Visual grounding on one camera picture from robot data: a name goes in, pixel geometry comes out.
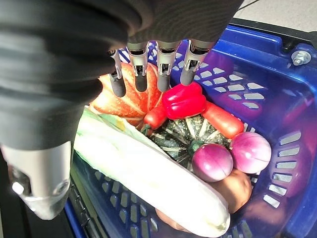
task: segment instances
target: green pumpkin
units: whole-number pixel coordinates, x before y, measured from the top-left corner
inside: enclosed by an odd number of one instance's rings
[[[173,160],[190,171],[192,157],[202,145],[216,143],[229,148],[229,140],[216,130],[203,116],[182,120],[167,120],[149,136]]]

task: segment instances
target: red bell pepper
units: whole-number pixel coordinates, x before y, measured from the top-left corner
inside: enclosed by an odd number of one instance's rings
[[[184,119],[202,113],[206,109],[206,98],[201,86],[193,82],[188,86],[178,84],[162,96],[166,115],[171,120]]]
[[[244,125],[239,119],[213,103],[207,102],[206,111],[202,115],[229,139],[244,131]]]

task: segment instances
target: metal bolt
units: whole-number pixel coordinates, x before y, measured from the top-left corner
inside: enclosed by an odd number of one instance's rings
[[[293,64],[296,66],[309,63],[312,59],[311,55],[306,51],[295,51],[291,58]]]

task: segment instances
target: squash stem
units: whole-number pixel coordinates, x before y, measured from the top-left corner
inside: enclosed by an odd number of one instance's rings
[[[201,140],[194,140],[187,148],[188,154],[193,157],[194,153],[204,144],[205,142]]]
[[[145,124],[141,129],[141,133],[147,136],[149,133],[149,129],[151,129],[151,126],[149,124]]]

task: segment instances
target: plastic vegetable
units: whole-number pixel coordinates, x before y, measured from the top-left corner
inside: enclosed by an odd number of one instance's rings
[[[80,157],[190,232],[223,235],[230,224],[225,199],[125,120],[111,123],[113,117],[84,111],[74,143]]]
[[[244,130],[244,125],[239,119],[213,103],[207,102],[206,111],[202,115],[229,139]]]
[[[233,138],[231,145],[234,167],[248,174],[265,169],[271,159],[268,141],[254,132],[244,132]]]
[[[233,169],[225,179],[212,182],[210,185],[226,199],[231,214],[247,203],[252,192],[249,177],[237,169]]]
[[[161,101],[162,93],[157,89],[158,69],[148,63],[148,88],[139,92],[135,88],[135,76],[132,66],[121,63],[122,75],[126,86],[126,95],[122,98],[115,96],[109,75],[101,76],[103,91],[90,104],[90,109],[97,114],[112,114],[125,118],[132,125],[141,128],[144,116]]]
[[[149,111],[144,117],[145,126],[143,132],[147,134],[148,129],[156,130],[167,120],[165,107],[159,104],[156,108]]]
[[[206,109],[206,98],[201,86],[193,82],[188,86],[178,84],[163,94],[163,105],[169,119],[177,120],[195,116]]]
[[[228,139],[201,115],[183,120],[167,120],[149,135],[173,160],[193,171],[192,157],[204,144],[216,143],[229,148]]]
[[[206,182],[224,179],[231,173],[232,168],[232,156],[222,145],[205,144],[194,153],[194,173]]]

